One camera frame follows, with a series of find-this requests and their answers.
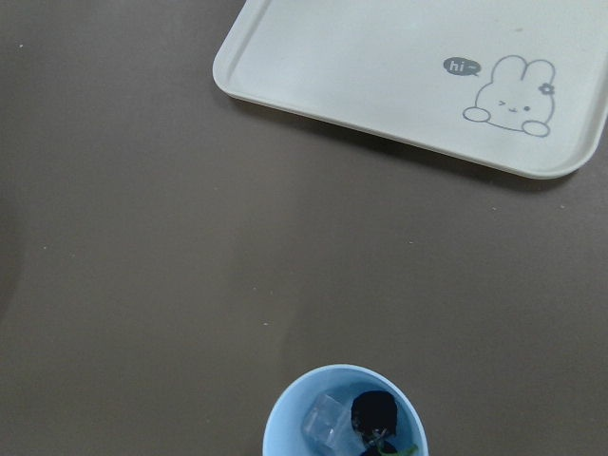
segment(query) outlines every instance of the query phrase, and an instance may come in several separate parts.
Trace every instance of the transparent plastic block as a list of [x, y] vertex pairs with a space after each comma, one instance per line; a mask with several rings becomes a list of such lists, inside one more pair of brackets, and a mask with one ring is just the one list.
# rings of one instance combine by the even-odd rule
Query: transparent plastic block
[[304, 418], [302, 431], [323, 456], [359, 456], [365, 451], [351, 425], [351, 409], [327, 394], [319, 395]]

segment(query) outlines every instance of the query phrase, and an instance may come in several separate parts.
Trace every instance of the flower on rabbit's ear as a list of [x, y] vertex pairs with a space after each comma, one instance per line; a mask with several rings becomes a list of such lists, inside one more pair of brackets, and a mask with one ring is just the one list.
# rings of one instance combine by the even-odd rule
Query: flower on rabbit's ear
[[544, 83], [539, 87], [542, 95], [553, 95], [555, 93], [555, 88], [549, 83]]

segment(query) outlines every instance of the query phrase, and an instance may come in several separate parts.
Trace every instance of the light blue cup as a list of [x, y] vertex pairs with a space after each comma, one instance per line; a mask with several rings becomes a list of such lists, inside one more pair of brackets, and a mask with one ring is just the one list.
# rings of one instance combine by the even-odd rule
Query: light blue cup
[[[350, 407], [355, 397], [369, 390], [388, 391], [397, 403], [397, 435], [389, 441], [398, 450], [416, 445], [418, 450], [412, 456], [428, 456], [425, 430], [406, 395], [382, 375], [346, 364], [311, 370], [285, 389], [266, 424], [263, 456], [323, 455], [322, 448], [316, 446], [303, 431], [304, 423], [311, 420], [311, 409], [324, 394]], [[347, 453], [345, 448], [339, 448], [340, 452]], [[351, 449], [349, 452], [351, 456], [360, 454], [352, 454]]]

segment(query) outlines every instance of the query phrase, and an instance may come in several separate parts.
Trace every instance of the bunny drawing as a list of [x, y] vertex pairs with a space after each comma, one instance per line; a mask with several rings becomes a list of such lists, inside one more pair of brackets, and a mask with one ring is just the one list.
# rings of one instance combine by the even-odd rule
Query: bunny drawing
[[527, 63], [519, 55], [503, 57], [492, 69], [492, 80], [477, 93], [465, 119], [544, 138], [555, 109], [555, 68], [546, 60]]

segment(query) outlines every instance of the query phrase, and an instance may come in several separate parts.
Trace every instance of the rabbit ear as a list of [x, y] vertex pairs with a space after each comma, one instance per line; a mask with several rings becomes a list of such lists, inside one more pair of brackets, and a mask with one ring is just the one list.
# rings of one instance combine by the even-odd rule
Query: rabbit ear
[[525, 71], [525, 60], [519, 55], [509, 55], [499, 60], [492, 69], [492, 81], [519, 81]]
[[523, 80], [532, 85], [541, 86], [542, 84], [551, 84], [554, 76], [555, 68], [550, 62], [535, 60], [528, 65]]

